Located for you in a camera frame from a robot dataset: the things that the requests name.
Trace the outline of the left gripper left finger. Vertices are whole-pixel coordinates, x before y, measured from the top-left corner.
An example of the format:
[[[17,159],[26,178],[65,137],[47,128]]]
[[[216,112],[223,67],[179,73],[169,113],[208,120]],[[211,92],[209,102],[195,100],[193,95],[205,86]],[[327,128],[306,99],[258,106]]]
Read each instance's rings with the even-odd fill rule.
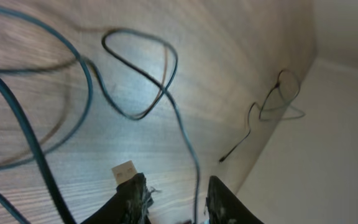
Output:
[[[120,184],[117,192],[83,224],[151,224],[148,208],[153,204],[143,173]]]

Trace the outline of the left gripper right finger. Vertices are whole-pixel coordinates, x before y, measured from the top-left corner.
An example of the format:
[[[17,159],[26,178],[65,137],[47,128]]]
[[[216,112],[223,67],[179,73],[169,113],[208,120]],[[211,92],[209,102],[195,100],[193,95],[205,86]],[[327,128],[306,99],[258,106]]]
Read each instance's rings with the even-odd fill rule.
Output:
[[[209,178],[206,206],[210,224],[263,224],[215,175]]]

